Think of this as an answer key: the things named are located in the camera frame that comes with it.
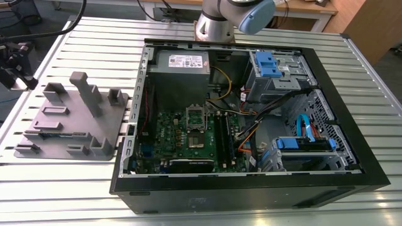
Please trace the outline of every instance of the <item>slotted aluminum profile table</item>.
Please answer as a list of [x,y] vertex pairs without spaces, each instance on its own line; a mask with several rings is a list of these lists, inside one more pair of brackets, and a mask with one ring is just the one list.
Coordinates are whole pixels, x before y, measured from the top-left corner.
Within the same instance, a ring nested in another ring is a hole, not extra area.
[[356,194],[318,209],[145,216],[135,215],[108,193],[115,158],[70,161],[14,157],[12,147],[44,102],[48,82],[62,82],[67,89],[75,89],[68,77],[74,71],[84,71],[99,91],[121,88],[133,97],[143,39],[193,40],[193,35],[193,24],[84,17],[75,30],[58,38],[35,74],[40,85],[23,93],[0,129],[0,224],[170,226],[186,221],[222,226],[402,225],[401,104],[353,42],[337,34],[263,30],[247,36],[237,31],[235,39],[238,43],[315,49],[392,182],[378,191]]

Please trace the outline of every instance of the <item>blue plastic latch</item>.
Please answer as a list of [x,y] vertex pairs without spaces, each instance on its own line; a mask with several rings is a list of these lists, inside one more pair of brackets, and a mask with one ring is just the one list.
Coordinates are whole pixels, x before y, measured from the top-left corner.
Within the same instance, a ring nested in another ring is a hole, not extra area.
[[257,52],[255,59],[261,68],[262,77],[282,77],[282,72],[277,68],[277,60],[270,52]]
[[329,139],[329,145],[332,145],[333,150],[337,149],[337,141],[333,138]]
[[277,146],[278,146],[279,149],[283,148],[283,142],[282,142],[282,139],[278,139],[278,140],[277,140]]
[[265,154],[263,154],[262,158],[261,158],[261,162],[265,161],[265,159],[266,159],[266,157],[267,157],[269,155],[270,155],[270,150],[267,149],[267,150],[265,151]]
[[279,149],[298,149],[299,145],[297,144],[295,138],[281,138],[277,140],[277,145]]

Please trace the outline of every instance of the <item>motherboard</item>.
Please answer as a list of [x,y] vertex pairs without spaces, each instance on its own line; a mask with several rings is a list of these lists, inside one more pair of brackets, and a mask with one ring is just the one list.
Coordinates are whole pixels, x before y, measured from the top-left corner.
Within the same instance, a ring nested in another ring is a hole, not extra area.
[[[245,157],[234,147],[238,120],[227,113],[159,112],[155,143],[141,147],[145,173],[171,173],[171,162],[209,164],[209,173],[245,172]],[[202,129],[191,129],[203,123]]]

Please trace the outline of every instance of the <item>yellow wire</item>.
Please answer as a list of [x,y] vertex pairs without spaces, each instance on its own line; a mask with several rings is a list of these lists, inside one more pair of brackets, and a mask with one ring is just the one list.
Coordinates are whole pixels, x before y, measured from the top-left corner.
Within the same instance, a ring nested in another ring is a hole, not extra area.
[[[241,113],[249,114],[250,112],[246,112],[246,111],[241,110]],[[257,112],[253,112],[253,114],[257,114]]]
[[218,68],[215,66],[211,66],[211,67],[215,68],[225,75],[225,77],[226,77],[226,79],[229,81],[229,90],[227,90],[226,94],[222,97],[219,97],[219,98],[207,99],[207,100],[221,100],[221,99],[223,99],[231,93],[231,90],[233,90],[233,81],[231,81],[229,75],[225,73],[225,71],[221,68]]
[[257,129],[258,129],[258,126],[255,127],[255,129],[251,131],[251,133],[250,133],[249,136],[246,137],[243,143],[241,144],[241,146],[239,146],[239,148],[238,148],[238,151],[242,150],[242,147],[243,147],[243,145],[246,144],[246,141],[250,139],[250,137],[251,137],[251,135],[254,134],[254,132],[257,131]]

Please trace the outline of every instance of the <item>power supply label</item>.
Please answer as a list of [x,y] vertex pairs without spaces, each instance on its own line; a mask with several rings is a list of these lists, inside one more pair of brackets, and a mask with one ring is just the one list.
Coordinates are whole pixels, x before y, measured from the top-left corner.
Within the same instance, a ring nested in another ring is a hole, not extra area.
[[202,56],[171,55],[170,67],[202,68]]

